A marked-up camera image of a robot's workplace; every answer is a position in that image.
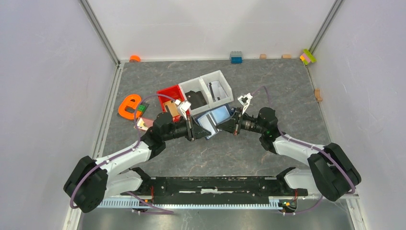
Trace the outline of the white card with stripe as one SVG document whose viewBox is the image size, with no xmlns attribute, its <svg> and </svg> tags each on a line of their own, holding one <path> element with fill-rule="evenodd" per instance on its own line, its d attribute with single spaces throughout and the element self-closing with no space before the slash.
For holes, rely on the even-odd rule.
<svg viewBox="0 0 406 230">
<path fill-rule="evenodd" d="M 212 113 L 206 113 L 199 118 L 197 118 L 197 123 L 211 132 L 211 136 L 206 137 L 206 140 L 209 140 L 211 137 L 216 135 L 219 132 L 219 129 L 216 128 L 216 121 Z"/>
</svg>

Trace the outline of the blue card holder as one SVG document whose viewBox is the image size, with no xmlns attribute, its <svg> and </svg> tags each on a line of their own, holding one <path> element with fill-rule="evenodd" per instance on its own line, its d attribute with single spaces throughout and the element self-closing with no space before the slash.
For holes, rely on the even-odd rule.
<svg viewBox="0 0 406 230">
<path fill-rule="evenodd" d="M 203 113 L 202 115 L 196 118 L 197 123 L 210 132 L 210 135 L 206 136 L 205 139 L 209 140 L 215 136 L 221 130 L 216 126 L 226 120 L 228 120 L 232 114 L 233 110 L 229 107 L 228 104 L 222 105 L 218 108 L 214 108 L 208 112 Z"/>
</svg>

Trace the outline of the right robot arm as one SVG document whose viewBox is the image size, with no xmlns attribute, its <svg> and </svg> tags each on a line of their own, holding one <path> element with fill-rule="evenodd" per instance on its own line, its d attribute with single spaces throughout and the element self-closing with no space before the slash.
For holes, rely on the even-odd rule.
<svg viewBox="0 0 406 230">
<path fill-rule="evenodd" d="M 237 108 L 218 129 L 238 135 L 241 130 L 260 134 L 259 141 L 266 151 L 292 158 L 309 167 L 309 170 L 293 168 L 277 181 L 277 191 L 290 195 L 295 189 L 318 191 L 330 201 L 345 194 L 353 194 L 361 183 L 361 175 L 336 143 L 316 145 L 293 138 L 280 131 L 274 109 L 263 107 L 257 117 L 243 113 Z"/>
</svg>

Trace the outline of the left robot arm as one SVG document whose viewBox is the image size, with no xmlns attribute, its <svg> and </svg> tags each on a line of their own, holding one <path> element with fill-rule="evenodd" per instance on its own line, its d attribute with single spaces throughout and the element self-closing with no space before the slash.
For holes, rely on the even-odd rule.
<svg viewBox="0 0 406 230">
<path fill-rule="evenodd" d="M 132 191 L 138 195 L 147 194 L 150 181 L 130 170 L 131 166 L 158 156 L 168 140 L 186 138 L 194 141 L 209 135 L 211 132 L 191 116 L 174 122 L 169 113 L 158 114 L 153 125 L 130 146 L 105 157 L 85 156 L 78 161 L 63 187 L 70 197 L 70 207 L 88 213 L 103 199 L 114 195 Z"/>
</svg>

